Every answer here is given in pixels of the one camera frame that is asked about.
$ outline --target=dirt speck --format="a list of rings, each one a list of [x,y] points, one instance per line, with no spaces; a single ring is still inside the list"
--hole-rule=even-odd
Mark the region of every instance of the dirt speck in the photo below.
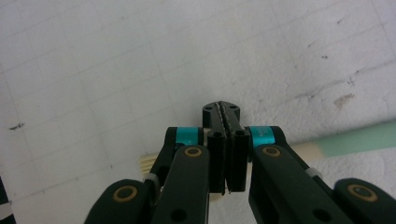
[[[23,126],[24,126],[24,123],[19,123],[19,124],[17,124],[17,125],[14,126],[14,127],[9,128],[9,130],[11,130],[11,131],[16,131],[17,129],[22,128]]]
[[[339,25],[341,23],[341,21],[343,21],[344,17],[341,18],[339,21],[337,21],[337,25]]]
[[[314,41],[314,42],[310,43],[310,44],[307,46],[307,48],[308,48],[308,49],[309,49],[309,48],[311,48],[311,47],[312,47],[312,45],[314,45],[314,44],[315,44],[315,42],[316,42],[316,41]]]
[[[352,99],[354,97],[355,97],[355,94],[353,94],[353,93],[350,93],[350,94],[347,94],[347,95],[343,95],[340,98],[336,99],[334,101],[334,104],[335,104],[335,106],[337,106],[338,109],[341,110],[343,108],[343,106],[345,104],[347,104],[350,101],[350,99]]]

